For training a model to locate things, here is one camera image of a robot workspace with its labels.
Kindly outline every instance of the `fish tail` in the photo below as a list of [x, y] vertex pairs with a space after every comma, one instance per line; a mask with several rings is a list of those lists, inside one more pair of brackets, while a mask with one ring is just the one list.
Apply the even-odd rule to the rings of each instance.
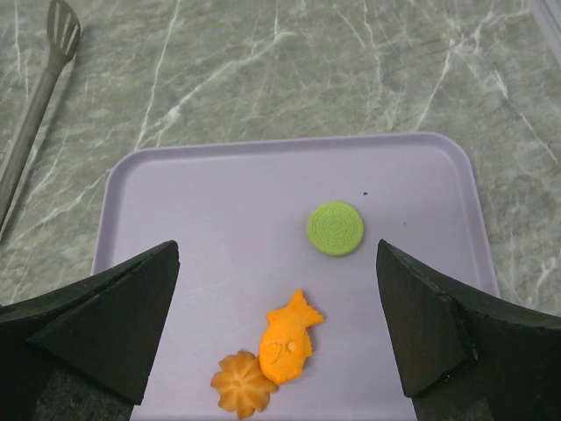
[[301, 289], [298, 289], [292, 296], [290, 303], [288, 303], [288, 307], [298, 311], [302, 315], [302, 320], [306, 327], [323, 322], [323, 316], [319, 314], [317, 310], [308, 305]]

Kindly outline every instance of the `gray marble surface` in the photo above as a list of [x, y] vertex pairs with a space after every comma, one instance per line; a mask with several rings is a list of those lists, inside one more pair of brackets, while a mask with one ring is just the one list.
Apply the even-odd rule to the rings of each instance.
[[[47, 0], [0, 0], [0, 150]], [[524, 1], [74, 0], [0, 244], [0, 303], [89, 274], [104, 184], [135, 149], [441, 132], [470, 155], [503, 297], [561, 314], [561, 68]]]

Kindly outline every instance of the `purple tray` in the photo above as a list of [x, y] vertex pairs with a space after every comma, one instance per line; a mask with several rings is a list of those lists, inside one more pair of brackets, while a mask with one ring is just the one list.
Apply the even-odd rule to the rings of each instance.
[[[343, 200], [366, 235], [344, 258], [316, 252], [305, 225]], [[380, 239], [498, 296], [470, 161], [433, 133], [145, 149], [113, 170], [94, 262], [100, 272], [175, 239], [181, 270], [133, 420], [218, 420], [217, 363], [256, 353], [268, 311], [296, 289], [326, 321], [304, 375], [255, 419], [415, 420], [401, 391], [376, 282]]]

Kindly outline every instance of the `taiyaki-shaped toy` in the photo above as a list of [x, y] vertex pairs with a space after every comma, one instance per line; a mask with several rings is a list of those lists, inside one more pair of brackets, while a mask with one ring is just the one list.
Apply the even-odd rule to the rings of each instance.
[[259, 364], [266, 378], [279, 385], [302, 374], [312, 354], [307, 328], [323, 322], [323, 316], [306, 303], [297, 290], [286, 307], [266, 315], [269, 327], [259, 346]]
[[219, 362], [221, 372], [210, 381], [220, 395], [218, 406], [223, 410], [236, 411], [238, 419], [262, 412], [269, 404], [270, 394], [277, 390], [259, 367], [259, 360], [252, 353], [238, 351]]

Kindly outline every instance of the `tray rim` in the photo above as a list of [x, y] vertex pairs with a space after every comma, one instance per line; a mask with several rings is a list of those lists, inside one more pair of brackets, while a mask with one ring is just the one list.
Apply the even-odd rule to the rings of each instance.
[[99, 273], [103, 270], [109, 269], [102, 267], [100, 268], [100, 244], [103, 243], [106, 237], [106, 228], [104, 221], [108, 220], [107, 214], [109, 213], [109, 204], [111, 203], [112, 197], [118, 192], [119, 182], [124, 179], [124, 176], [134, 169], [138, 164], [149, 161], [146, 159], [159, 156], [165, 156], [170, 152], [186, 152], [186, 151], [196, 151], [198, 155], [193, 155], [194, 157], [205, 155], [206, 151], [220, 151], [224, 150], [226, 152], [236, 152], [237, 150], [243, 148], [245, 153], [248, 153], [251, 149], [257, 148], [257, 151], [252, 151], [253, 153], [263, 153], [267, 151], [278, 150], [279, 148], [284, 148], [284, 150], [306, 150], [313, 149], [314, 147], [329, 147], [329, 146], [339, 146], [345, 147], [345, 142], [376, 142], [382, 141], [383, 139], [390, 138], [406, 138], [406, 139], [418, 139], [423, 138], [425, 141], [431, 139], [434, 145], [439, 146], [444, 152], [452, 151], [449, 156], [455, 161], [455, 164], [461, 164], [465, 166], [465, 170], [468, 173], [466, 180], [469, 185], [466, 186], [473, 193], [474, 206], [477, 208], [477, 225], [484, 237], [483, 247], [484, 255], [486, 257], [486, 264], [492, 269], [490, 271], [491, 279], [489, 284], [492, 287], [492, 291], [484, 291], [493, 296], [501, 298], [501, 290], [499, 287], [496, 267], [494, 265], [493, 254], [491, 250], [491, 245], [489, 243], [489, 237], [486, 229], [486, 222], [483, 216], [483, 209], [481, 208], [481, 201], [479, 198], [479, 190], [477, 187], [477, 182], [475, 180], [475, 174], [473, 172], [472, 161], [463, 147], [461, 147], [456, 141], [438, 132], [393, 132], [393, 133], [363, 133], [363, 134], [352, 134], [352, 135], [339, 135], [339, 136], [324, 136], [324, 137], [307, 137], [307, 138], [293, 138], [293, 139], [263, 139], [263, 140], [241, 140], [236, 142], [222, 142], [222, 143], [212, 143], [212, 144], [197, 144], [197, 145], [181, 145], [181, 146], [156, 146], [156, 147], [146, 147], [138, 149], [131, 153], [128, 153], [125, 157], [121, 158], [115, 167], [110, 171], [110, 174], [105, 183], [105, 190], [103, 192], [102, 209], [100, 212], [99, 225], [97, 227], [96, 236], [96, 248], [94, 251], [94, 259], [92, 262], [91, 274]]
[[338, 147], [346, 149], [348, 147], [365, 147], [366, 145], [376, 143], [380, 140], [382, 140], [381, 144], [384, 146], [391, 144], [391, 138], [401, 138], [400, 143], [402, 143], [404, 147], [416, 143], [421, 146], [436, 147], [449, 156], [454, 170], [460, 173], [457, 175], [460, 180], [458, 184], [459, 192], [461, 195], [469, 195], [470, 201], [472, 202], [469, 206], [466, 206], [466, 208], [475, 209], [477, 211], [477, 216], [473, 219], [474, 228], [471, 229], [471, 232], [475, 233], [477, 237], [479, 235], [483, 236], [482, 239], [478, 240], [478, 243], [480, 243], [481, 240], [483, 243], [480, 244], [482, 250], [479, 250], [478, 257], [481, 259], [485, 257], [486, 259], [486, 261], [482, 261], [480, 265], [482, 268], [485, 267], [483, 265], [488, 265], [487, 267], [490, 275], [488, 287], [491, 289], [485, 292], [501, 298], [472, 161], [465, 149], [457, 142], [436, 132], [365, 133], [351, 136], [247, 140], [231, 143], [148, 147], [128, 153], [119, 160], [110, 171], [110, 175], [105, 183], [102, 209], [97, 230], [96, 248], [91, 269], [92, 274], [108, 269], [105, 266], [100, 267], [103, 261], [101, 245], [112, 244], [114, 242], [113, 236], [111, 235], [111, 229], [113, 227], [111, 223], [111, 213], [116, 209], [115, 204], [118, 203], [118, 195], [126, 184], [128, 174], [146, 162], [166, 161], [167, 158], [169, 158], [170, 161], [186, 161], [191, 158], [200, 159], [202, 157], [213, 159], [213, 157], [236, 156], [238, 155], [237, 152], [240, 151], [241, 153], [239, 155], [246, 156], [252, 154], [267, 155], [268, 153], [275, 154], [278, 152], [306, 152], [317, 149], [318, 147], [327, 150]]

